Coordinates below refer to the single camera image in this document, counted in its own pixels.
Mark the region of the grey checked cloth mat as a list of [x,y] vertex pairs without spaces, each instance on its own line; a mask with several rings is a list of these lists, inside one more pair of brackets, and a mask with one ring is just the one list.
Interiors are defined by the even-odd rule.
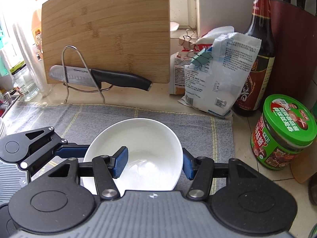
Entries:
[[39,105],[19,102],[4,117],[6,134],[53,127],[69,142],[89,145],[86,162],[128,148],[129,160],[115,179],[126,190],[187,191],[181,149],[226,163],[234,156],[232,123],[211,116],[154,112],[111,105]]

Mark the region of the clear plastic wrap roll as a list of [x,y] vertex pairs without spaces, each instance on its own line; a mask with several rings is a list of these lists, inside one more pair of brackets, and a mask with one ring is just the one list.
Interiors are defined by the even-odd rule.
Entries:
[[17,40],[20,52],[24,61],[26,62],[27,68],[31,73],[31,77],[34,80],[39,92],[42,97],[47,97],[52,90],[52,85],[47,83],[45,69],[43,60],[39,61],[36,57],[36,54],[33,51],[33,48],[29,46],[23,32],[20,27],[16,24],[12,26],[14,35]]

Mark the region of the glass jar green lid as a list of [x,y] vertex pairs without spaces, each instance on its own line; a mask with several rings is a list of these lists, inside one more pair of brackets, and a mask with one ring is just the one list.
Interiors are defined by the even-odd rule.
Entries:
[[10,69],[13,77],[13,86],[21,93],[25,102],[32,100],[39,92],[31,73],[25,63],[22,61]]

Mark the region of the white clipped seasoning bag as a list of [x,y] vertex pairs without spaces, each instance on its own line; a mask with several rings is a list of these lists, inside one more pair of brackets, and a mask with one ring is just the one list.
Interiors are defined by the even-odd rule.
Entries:
[[185,95],[179,102],[221,119],[238,99],[262,40],[233,32],[217,37],[184,68]]

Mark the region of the red white salt bag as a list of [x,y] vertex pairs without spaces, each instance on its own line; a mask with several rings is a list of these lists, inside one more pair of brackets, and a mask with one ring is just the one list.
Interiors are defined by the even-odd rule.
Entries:
[[212,29],[202,37],[198,37],[193,29],[187,29],[186,33],[178,38],[181,47],[179,52],[170,56],[170,95],[185,94],[184,68],[191,63],[195,53],[212,46],[214,40],[220,35],[234,32],[233,26],[222,26]]

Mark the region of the green lid sauce jar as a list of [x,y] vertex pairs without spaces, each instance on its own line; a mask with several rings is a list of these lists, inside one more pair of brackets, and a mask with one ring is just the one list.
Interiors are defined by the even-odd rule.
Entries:
[[268,96],[251,134],[256,159],[272,170],[284,169],[316,138],[316,121],[309,110],[287,95]]

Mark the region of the orange oil jug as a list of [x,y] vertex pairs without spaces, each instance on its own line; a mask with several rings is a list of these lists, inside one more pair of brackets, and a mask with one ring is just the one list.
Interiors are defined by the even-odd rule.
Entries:
[[41,47],[41,16],[42,16],[42,4],[44,0],[35,0],[35,10],[32,16],[31,30],[37,48],[37,54],[40,59],[43,59],[42,47]]

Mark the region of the bamboo cutting board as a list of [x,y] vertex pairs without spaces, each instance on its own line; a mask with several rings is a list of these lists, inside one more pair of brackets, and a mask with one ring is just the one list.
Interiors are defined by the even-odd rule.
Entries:
[[44,66],[170,79],[169,0],[48,0],[42,5]]

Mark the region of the dark red utensil holder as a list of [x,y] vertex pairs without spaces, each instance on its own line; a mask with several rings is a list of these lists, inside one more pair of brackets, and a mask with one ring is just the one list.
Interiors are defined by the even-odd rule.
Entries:
[[316,16],[272,0],[271,23],[276,57],[265,96],[288,95],[311,109],[316,102]]

